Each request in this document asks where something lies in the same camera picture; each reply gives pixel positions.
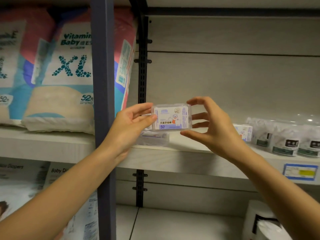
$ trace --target black metal upright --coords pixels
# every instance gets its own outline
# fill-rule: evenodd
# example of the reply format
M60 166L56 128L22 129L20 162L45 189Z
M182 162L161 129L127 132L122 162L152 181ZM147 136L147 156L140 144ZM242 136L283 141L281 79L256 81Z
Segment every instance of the black metal upright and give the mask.
M98 147L115 118L113 0L91 0L95 139ZM100 240L116 240L116 171L98 188Z

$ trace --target person's right hand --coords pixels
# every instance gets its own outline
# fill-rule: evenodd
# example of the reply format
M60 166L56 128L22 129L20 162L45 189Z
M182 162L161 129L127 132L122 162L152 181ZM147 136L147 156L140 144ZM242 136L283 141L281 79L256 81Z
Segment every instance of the person's right hand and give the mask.
M198 141L213 153L233 162L239 153L249 147L234 128L230 117L210 97L194 97L187 101L190 105L203 105L207 112L192 115L192 120L206 120L192 125L192 128L208 127L206 133L184 130L180 134Z

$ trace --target xl diaper package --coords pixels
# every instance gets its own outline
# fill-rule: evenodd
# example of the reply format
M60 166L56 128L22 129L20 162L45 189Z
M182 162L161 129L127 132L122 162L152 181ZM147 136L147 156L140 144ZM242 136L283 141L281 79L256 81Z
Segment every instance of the xl diaper package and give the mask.
M54 28L45 8L0 12L0 124L21 125Z
M136 27L128 8L116 8L114 19L114 108L117 113L126 107ZM90 9L60 25L22 121L28 130L94 134L91 45Z
M68 171L73 164L51 162L44 188L47 188L58 177ZM70 219L68 224L54 238L55 240L98 240L98 194L93 192L86 203Z
M0 158L0 221L43 189L49 166L47 161Z

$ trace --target price tag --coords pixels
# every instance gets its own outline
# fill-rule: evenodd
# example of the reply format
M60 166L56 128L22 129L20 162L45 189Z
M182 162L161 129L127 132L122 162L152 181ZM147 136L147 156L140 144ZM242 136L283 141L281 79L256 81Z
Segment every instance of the price tag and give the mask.
M283 175L291 180L314 181L317 170L317 165L287 163L284 165Z

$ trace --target shelf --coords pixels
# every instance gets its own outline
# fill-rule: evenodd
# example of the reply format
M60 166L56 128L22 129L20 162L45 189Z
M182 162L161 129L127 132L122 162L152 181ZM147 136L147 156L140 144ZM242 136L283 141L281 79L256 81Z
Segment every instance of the shelf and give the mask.
M319 159L301 156L280 156L263 151L250 144L249 146L280 172L283 172L285 164L320 166ZM129 156L119 167L242 179L247 178L235 165L213 154L206 146L181 136L179 132L170 133L169 147L133 146ZM294 182L320 184L320 177L317 175L315 181L294 180Z
M240 240L243 219L140 208L131 240Z
M129 240L136 220L138 207L117 205L116 234L118 240Z
M77 163L95 149L94 136L76 132L28 132L0 127L0 157Z

